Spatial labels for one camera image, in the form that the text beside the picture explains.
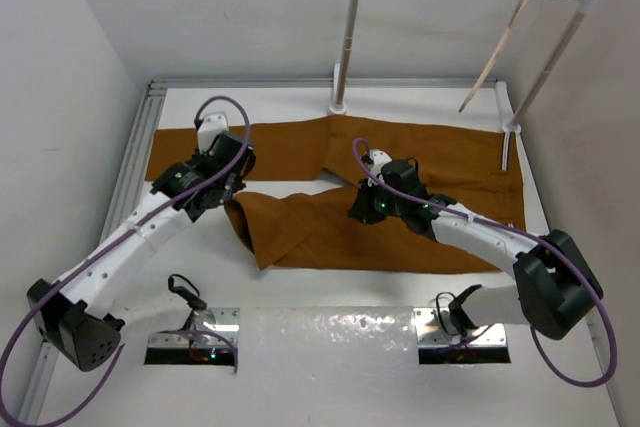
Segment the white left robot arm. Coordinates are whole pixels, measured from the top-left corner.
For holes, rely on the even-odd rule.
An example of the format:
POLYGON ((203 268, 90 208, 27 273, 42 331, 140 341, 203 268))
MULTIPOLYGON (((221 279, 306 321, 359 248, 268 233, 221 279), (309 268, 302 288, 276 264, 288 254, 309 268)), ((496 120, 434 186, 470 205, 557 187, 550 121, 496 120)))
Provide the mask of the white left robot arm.
POLYGON ((40 279, 29 288, 27 300, 41 336, 80 371, 91 372, 131 339, 208 321, 207 303, 174 280, 140 307, 119 304, 117 298, 164 244, 244 189, 254 163, 248 136, 226 130, 200 135, 191 158, 161 174, 88 258, 57 280, 40 279))

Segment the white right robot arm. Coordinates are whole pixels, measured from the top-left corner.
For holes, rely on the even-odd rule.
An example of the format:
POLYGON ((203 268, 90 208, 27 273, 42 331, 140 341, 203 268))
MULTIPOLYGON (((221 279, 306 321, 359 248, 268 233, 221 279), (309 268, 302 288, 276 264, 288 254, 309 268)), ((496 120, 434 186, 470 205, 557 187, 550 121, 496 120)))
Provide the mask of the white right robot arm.
POLYGON ((454 333, 485 323, 527 324, 560 340, 603 297, 603 289, 572 237, 560 230, 533 235, 475 214, 443 194, 431 194, 409 159, 374 149, 358 160, 359 182, 350 218, 373 225, 400 219, 412 233, 454 247, 509 275, 500 290, 472 285, 447 307, 454 333))

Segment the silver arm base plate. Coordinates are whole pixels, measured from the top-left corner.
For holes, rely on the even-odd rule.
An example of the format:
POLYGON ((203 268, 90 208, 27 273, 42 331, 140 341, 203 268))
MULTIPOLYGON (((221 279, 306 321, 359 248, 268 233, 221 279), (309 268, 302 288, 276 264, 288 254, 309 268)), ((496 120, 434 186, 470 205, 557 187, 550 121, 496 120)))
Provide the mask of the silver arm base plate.
POLYGON ((509 364, 511 357, 502 324, 470 330, 466 337, 453 334, 448 310, 435 305, 413 309, 420 365, 509 364))

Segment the brown trousers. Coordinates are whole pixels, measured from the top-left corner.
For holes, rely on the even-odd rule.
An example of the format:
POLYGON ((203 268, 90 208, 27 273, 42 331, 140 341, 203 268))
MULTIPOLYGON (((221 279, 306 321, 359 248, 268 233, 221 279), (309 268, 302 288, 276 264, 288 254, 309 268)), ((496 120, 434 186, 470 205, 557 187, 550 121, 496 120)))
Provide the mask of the brown trousers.
POLYGON ((363 172, 352 142, 365 139, 393 158, 418 161, 422 181, 497 222, 523 227, 523 177, 516 152, 502 169, 502 136, 442 125, 393 123, 353 116, 236 127, 256 154, 253 181, 312 181, 324 172, 342 186, 278 199, 241 192, 226 206, 239 240, 260 268, 271 266, 420 274, 465 274, 490 265, 462 250, 411 233, 396 218, 373 226, 348 217, 363 172))

